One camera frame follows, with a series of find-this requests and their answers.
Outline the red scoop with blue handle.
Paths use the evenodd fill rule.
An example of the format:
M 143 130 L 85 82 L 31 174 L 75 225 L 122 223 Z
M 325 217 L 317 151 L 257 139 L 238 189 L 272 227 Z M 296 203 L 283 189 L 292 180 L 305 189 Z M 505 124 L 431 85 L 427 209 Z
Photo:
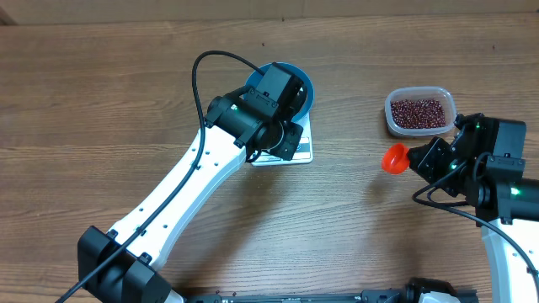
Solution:
M 382 158 L 382 170 L 390 174 L 400 174 L 409 167 L 409 149 L 402 143 L 390 147 Z

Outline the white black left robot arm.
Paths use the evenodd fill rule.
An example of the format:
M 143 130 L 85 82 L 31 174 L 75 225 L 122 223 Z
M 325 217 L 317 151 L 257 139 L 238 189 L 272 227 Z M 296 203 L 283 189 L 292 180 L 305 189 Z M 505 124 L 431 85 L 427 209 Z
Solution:
M 213 192 L 248 159 L 239 130 L 253 120 L 248 99 L 214 98 L 205 127 L 163 181 L 108 232 L 89 227 L 77 244 L 83 288 L 107 303 L 182 302 L 159 270 Z

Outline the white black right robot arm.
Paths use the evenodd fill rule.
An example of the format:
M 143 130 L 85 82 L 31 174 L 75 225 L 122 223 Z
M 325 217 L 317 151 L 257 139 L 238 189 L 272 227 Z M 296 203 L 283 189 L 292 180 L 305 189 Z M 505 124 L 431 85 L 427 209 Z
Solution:
M 495 302 L 538 300 L 538 182 L 524 178 L 526 123 L 459 114 L 452 142 L 407 152 L 427 182 L 415 202 L 463 216 L 482 232 Z

